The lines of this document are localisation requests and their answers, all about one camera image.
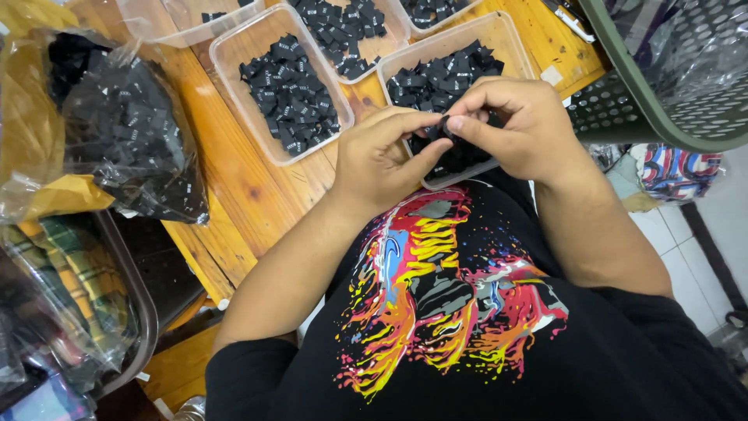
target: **wooden table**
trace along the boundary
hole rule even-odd
[[[114,0],[74,0],[68,5],[83,25],[114,39],[129,39]],[[594,82],[610,68],[602,51],[584,43],[540,0],[483,0],[447,27],[494,10],[503,10],[514,19],[536,75],[555,66],[563,77],[556,85],[562,97]],[[161,47],[162,66],[191,118],[210,207],[207,227],[176,222],[164,222],[164,226],[218,302],[231,297],[257,259],[330,188],[337,143],[291,166],[277,167],[268,161],[215,74],[208,57],[211,41],[191,49]],[[386,105],[375,73],[342,87],[356,121]]]

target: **forearm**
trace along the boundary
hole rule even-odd
[[[236,289],[215,351],[231,342],[279,336],[298,328],[368,221],[324,196]]]
[[[592,165],[573,177],[536,183],[543,231],[568,280],[671,297],[665,265],[605,176]]]

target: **green laundry basket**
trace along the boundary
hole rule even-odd
[[[663,105],[629,54],[601,0],[579,0],[613,72],[574,94],[569,116],[585,143],[665,142],[687,151],[712,153],[748,143],[748,73],[729,87],[687,101]],[[748,0],[704,0],[684,13],[671,36],[703,46],[706,31],[720,32],[725,15],[748,11]]]

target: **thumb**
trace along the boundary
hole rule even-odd
[[[450,117],[447,120],[447,129],[497,159],[504,155],[503,152],[509,148],[516,135],[515,132],[491,127],[477,118],[466,115]]]
[[[451,147],[452,141],[449,139],[439,139],[429,143],[418,155],[413,156],[402,165],[400,173],[408,182],[424,178],[436,166],[444,152],[447,152]]]

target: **hand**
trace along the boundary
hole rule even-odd
[[[508,121],[485,124],[493,109]],[[597,167],[574,135],[561,98],[548,83],[483,77],[447,112],[447,128],[496,158],[509,175],[551,187]]]
[[[412,193],[418,181],[452,147],[449,139],[439,139],[400,163],[394,143],[437,124],[441,117],[391,106],[344,132],[338,140],[335,182],[328,195],[337,206],[368,219],[389,210]]]

